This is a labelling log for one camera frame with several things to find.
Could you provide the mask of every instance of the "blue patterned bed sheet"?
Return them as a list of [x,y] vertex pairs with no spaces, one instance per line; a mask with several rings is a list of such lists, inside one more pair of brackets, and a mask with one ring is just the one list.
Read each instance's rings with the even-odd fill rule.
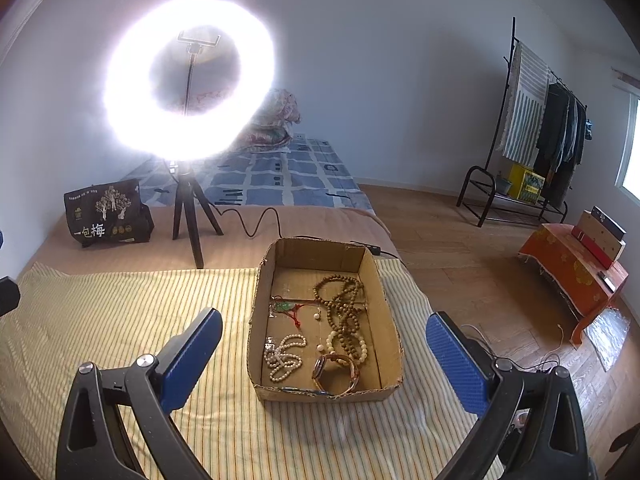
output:
[[[294,139],[285,152],[223,153],[192,166],[216,205],[319,205],[373,213],[326,140]],[[125,178],[140,181],[140,198],[148,206],[174,204],[177,185],[162,159],[149,159]]]

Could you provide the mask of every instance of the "small table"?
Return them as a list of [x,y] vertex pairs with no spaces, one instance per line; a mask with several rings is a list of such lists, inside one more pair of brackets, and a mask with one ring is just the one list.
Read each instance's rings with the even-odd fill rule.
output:
[[[579,314],[571,341],[582,343],[582,331],[598,314],[613,306],[628,277],[628,272],[614,262],[605,269],[589,250],[571,234],[574,226],[568,224],[542,224],[524,243],[519,256],[532,257],[555,280],[564,296]],[[598,277],[602,271],[616,287],[611,292]]]

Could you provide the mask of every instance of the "black metal rack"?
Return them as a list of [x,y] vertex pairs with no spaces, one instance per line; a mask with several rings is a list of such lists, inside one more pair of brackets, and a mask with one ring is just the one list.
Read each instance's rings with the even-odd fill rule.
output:
[[[531,225],[531,226],[537,226],[540,224],[541,221],[545,221],[545,222],[549,222],[549,220],[547,220],[545,218],[545,213],[553,213],[553,214],[557,214],[561,216],[560,219],[560,223],[564,223],[564,220],[566,219],[566,215],[568,212],[568,206],[566,204],[566,202],[563,202],[564,205],[564,210],[560,210],[557,207],[551,205],[548,200],[544,199],[544,198],[539,198],[535,204],[533,203],[529,203],[529,202],[523,202],[522,200],[516,200],[508,195],[504,195],[501,193],[498,193],[495,187],[495,176],[488,170],[489,168],[489,163],[491,162],[491,158],[494,154],[494,148],[495,148],[495,141],[498,138],[498,133],[500,132],[500,123],[502,122],[502,114],[504,113],[504,104],[506,102],[507,99],[507,92],[509,90],[509,78],[511,75],[511,63],[513,62],[513,52],[515,50],[516,47],[516,43],[519,42],[520,40],[518,38],[516,38],[516,18],[515,16],[513,17],[513,21],[511,22],[511,49],[509,52],[509,59],[507,59],[506,57],[504,58],[504,60],[507,62],[507,79],[504,83],[504,92],[502,94],[502,104],[500,105],[500,115],[498,116],[498,121],[495,125],[495,133],[494,133],[494,138],[492,139],[491,142],[491,147],[489,148],[489,153],[487,154],[486,157],[486,162],[484,163],[484,166],[472,166],[471,168],[469,168],[469,170],[466,172],[466,177],[465,177],[465,181],[462,185],[462,188],[460,189],[460,195],[458,196],[458,202],[456,203],[457,207],[460,207],[461,205],[463,205],[464,207],[466,207],[467,209],[469,209],[469,211],[471,211],[473,213],[473,215],[478,218],[478,227],[482,227],[482,224],[484,224],[485,220],[493,220],[496,222],[506,222],[506,223],[511,223],[511,224],[522,224],[522,225]],[[569,90],[569,88],[567,87],[567,85],[564,84],[564,82],[562,81],[562,79],[560,79],[556,73],[553,70],[549,70],[549,72],[551,72],[551,74],[556,78],[556,82],[560,83],[564,88],[566,88],[569,92],[571,92],[571,90]],[[489,179],[491,180],[490,183],[487,182],[481,182],[479,180],[474,180],[471,179],[471,176],[473,175],[473,173],[475,171],[479,171],[480,173],[484,174],[485,176],[489,177]],[[484,204],[484,206],[480,205],[480,204],[475,204],[475,203],[469,203],[469,202],[465,202],[465,194],[466,194],[466,188],[468,187],[469,183],[471,183],[474,187],[478,188],[480,191],[482,191],[483,193],[485,193],[485,195],[488,196],[486,203]],[[531,209],[535,209],[538,210],[539,213],[538,214],[534,214],[534,213],[527,213],[525,211],[522,210],[517,210],[517,209],[508,209],[506,207],[498,207],[498,206],[494,206],[494,199],[498,197],[499,199],[505,200],[507,202],[511,202],[511,203],[516,203],[519,206],[524,206],[527,208],[531,208]],[[482,213],[478,214],[474,209],[472,208],[482,208]],[[509,212],[509,213],[514,213],[516,215],[520,215],[520,216],[528,216],[528,217],[532,217],[535,218],[536,221],[535,222],[526,222],[526,221],[520,221],[520,220],[509,220],[506,218],[497,218],[497,217],[489,217],[487,216],[489,214],[489,209],[494,209],[494,210],[498,210],[498,211],[505,211],[505,212]]]

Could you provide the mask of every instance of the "pearl necklace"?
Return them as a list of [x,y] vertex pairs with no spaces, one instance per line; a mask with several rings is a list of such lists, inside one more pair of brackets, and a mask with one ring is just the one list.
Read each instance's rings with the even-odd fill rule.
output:
[[[302,341],[287,343],[290,339],[300,339]],[[299,355],[284,353],[286,349],[292,348],[293,346],[305,347],[306,338],[300,334],[287,335],[282,339],[280,344],[276,346],[276,348],[264,351],[264,360],[267,362],[267,366],[269,368],[273,368],[269,374],[269,378],[274,383],[283,381],[289,377],[294,370],[297,370],[302,366],[302,358]],[[284,373],[279,377],[276,377],[276,374],[283,368],[285,369]]]
[[[343,282],[344,284],[336,296],[330,300],[324,300],[320,296],[320,290],[329,282]],[[363,364],[367,359],[367,344],[359,332],[360,321],[355,307],[356,297],[362,288],[364,286],[357,278],[340,274],[332,274],[314,287],[316,301],[327,307],[327,321],[332,328],[326,339],[327,351],[329,354],[335,353],[334,338],[338,336],[344,351],[358,364]],[[338,318],[338,323],[334,321],[334,316]],[[360,345],[360,355],[356,352],[352,342],[353,338],[357,339]]]

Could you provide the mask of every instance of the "black plastic bag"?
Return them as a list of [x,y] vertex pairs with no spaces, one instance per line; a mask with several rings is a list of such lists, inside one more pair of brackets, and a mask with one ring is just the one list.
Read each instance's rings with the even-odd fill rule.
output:
[[148,242],[154,230],[135,178],[65,193],[65,211],[69,232],[82,247],[97,242]]

